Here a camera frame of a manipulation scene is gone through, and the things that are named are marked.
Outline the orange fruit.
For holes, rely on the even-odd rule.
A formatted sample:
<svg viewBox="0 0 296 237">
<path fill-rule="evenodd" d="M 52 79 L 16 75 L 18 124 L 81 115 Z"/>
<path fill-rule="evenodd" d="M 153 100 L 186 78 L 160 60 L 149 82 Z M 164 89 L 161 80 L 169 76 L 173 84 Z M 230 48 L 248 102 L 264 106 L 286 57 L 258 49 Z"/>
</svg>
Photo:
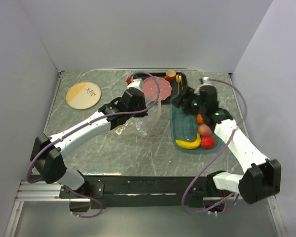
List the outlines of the orange fruit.
<svg viewBox="0 0 296 237">
<path fill-rule="evenodd" d="M 196 119 L 199 124 L 204 124 L 204 119 L 200 114 L 197 115 Z"/>
</svg>

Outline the pink peach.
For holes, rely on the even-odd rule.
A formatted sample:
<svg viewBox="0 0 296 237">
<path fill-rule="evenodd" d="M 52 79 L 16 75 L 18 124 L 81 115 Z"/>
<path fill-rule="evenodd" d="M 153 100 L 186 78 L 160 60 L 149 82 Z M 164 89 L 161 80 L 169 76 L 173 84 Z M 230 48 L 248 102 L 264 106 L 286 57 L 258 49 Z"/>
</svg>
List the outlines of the pink peach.
<svg viewBox="0 0 296 237">
<path fill-rule="evenodd" d="M 209 126 L 205 124 L 200 124 L 198 127 L 198 133 L 200 136 L 210 136 L 212 134 L 212 131 Z"/>
</svg>

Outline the clear zip top bag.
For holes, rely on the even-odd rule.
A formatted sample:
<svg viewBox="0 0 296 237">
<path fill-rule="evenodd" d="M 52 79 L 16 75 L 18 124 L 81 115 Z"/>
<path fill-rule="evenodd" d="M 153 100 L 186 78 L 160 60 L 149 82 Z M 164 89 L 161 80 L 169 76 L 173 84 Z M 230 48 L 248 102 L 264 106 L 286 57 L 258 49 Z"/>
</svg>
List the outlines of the clear zip top bag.
<svg viewBox="0 0 296 237">
<path fill-rule="evenodd" d="M 131 118 L 126 124 L 124 124 L 125 129 L 122 132 L 122 136 L 126 135 L 136 135 L 136 136 L 147 136 L 150 130 L 158 122 L 161 116 L 161 100 L 158 98 L 155 105 L 148 110 L 148 115 L 144 118 Z"/>
</svg>

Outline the yellow starfruit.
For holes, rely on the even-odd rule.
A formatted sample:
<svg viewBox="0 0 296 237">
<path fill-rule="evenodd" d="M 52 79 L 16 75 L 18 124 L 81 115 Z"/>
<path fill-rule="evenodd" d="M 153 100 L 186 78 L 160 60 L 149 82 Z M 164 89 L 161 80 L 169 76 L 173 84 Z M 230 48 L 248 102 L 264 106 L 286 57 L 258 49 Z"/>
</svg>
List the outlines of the yellow starfruit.
<svg viewBox="0 0 296 237">
<path fill-rule="evenodd" d="M 124 126 L 124 125 L 120 125 L 120 126 L 118 126 L 118 127 L 116 127 L 116 128 L 114 129 L 114 132 L 115 132 L 117 135 L 121 135 L 122 132 L 124 131 L 124 129 L 125 129 L 125 126 Z"/>
</svg>

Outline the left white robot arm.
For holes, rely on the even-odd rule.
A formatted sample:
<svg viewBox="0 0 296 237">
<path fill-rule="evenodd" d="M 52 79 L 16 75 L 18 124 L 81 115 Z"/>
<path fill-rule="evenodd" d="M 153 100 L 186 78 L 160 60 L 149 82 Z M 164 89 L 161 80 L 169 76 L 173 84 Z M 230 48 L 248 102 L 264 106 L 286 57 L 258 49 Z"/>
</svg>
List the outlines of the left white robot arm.
<svg viewBox="0 0 296 237">
<path fill-rule="evenodd" d="M 65 157 L 90 139 L 125 124 L 130 118 L 147 116 L 145 96 L 140 88 L 130 87 L 121 97 L 103 105 L 88 119 L 50 137 L 44 133 L 35 139 L 27 181 L 35 168 L 48 184 L 57 182 L 70 188 L 76 198 L 88 193 L 84 176 L 65 165 Z"/>
</svg>

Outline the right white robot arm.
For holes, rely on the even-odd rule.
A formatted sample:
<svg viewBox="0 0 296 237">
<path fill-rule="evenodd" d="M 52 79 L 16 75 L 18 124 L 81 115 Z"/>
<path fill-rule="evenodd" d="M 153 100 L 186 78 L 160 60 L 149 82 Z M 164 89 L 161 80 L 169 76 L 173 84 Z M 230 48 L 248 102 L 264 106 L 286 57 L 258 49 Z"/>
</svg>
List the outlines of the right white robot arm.
<svg viewBox="0 0 296 237">
<path fill-rule="evenodd" d="M 276 195 L 281 186 L 281 164 L 260 152 L 239 128 L 228 110 L 219 106 L 217 89 L 204 85 L 187 87 L 173 105 L 191 115 L 201 115 L 204 123 L 233 153 L 243 170 L 242 175 L 216 171 L 207 176 L 206 191 L 217 197 L 223 190 L 239 194 L 253 204 Z"/>
</svg>

